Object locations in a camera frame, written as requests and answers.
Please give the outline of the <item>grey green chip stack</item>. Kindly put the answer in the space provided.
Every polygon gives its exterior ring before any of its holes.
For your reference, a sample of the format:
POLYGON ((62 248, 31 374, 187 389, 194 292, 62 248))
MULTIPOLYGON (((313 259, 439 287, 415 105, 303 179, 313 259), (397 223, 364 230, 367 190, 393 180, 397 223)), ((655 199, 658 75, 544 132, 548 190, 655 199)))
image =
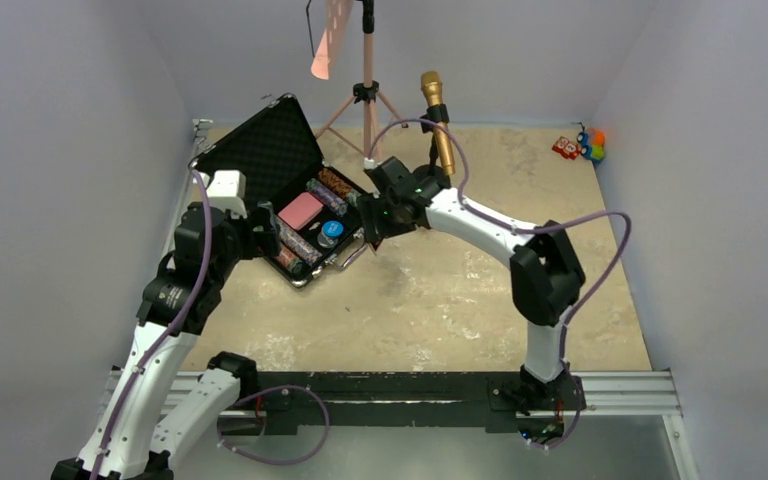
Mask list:
POLYGON ((348 193, 346 194, 346 201, 354 208, 357 208, 359 205, 360 199, 363 197, 363 194, 359 192, 356 189, 350 189, 348 193))

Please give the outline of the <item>blue small blind button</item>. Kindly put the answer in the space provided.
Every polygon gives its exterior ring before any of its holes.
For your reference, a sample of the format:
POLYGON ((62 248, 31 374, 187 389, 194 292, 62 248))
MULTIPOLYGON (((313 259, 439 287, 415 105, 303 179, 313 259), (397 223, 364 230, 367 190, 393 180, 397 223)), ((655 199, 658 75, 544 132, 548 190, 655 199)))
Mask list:
POLYGON ((323 224, 320 235, 327 239, 338 239, 344 233, 344 226, 341 222, 330 220, 323 224))

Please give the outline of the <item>clear dealer button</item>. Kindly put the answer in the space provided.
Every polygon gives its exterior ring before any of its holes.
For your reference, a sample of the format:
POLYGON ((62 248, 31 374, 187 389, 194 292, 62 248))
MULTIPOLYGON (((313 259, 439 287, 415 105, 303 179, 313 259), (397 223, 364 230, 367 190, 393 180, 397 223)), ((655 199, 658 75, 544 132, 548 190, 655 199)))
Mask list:
POLYGON ((331 249, 337 245, 337 239, 329 236, 318 236, 317 243, 324 249, 331 249))

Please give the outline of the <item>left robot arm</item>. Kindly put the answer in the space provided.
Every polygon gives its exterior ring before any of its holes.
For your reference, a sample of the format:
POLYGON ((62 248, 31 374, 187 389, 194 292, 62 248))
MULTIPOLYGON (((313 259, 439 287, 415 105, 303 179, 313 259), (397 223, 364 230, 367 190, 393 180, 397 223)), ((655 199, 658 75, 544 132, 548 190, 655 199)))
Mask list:
POLYGON ((144 289, 130 355, 96 430, 77 456, 55 465, 52 478, 171 479, 224 408, 244 409, 257 399, 255 361, 222 351, 184 399, 163 411, 234 267, 278 251, 271 203, 239 216, 194 202, 174 237, 175 249, 144 289))

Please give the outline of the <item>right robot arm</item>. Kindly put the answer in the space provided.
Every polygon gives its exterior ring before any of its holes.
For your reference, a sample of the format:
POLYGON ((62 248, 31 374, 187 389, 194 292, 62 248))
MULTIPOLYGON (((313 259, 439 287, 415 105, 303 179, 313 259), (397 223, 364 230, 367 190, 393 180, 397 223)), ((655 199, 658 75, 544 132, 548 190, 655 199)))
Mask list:
POLYGON ((364 162, 376 189, 361 196, 367 243, 419 228, 462 240, 508 269, 513 304, 527 325, 527 347, 520 379, 505 395, 525 414, 537 409, 581 410, 580 380, 565 358, 567 324, 579 299, 585 274, 567 233, 556 222, 543 226, 490 219, 493 211, 464 197, 439 166, 410 170, 390 157, 364 162))

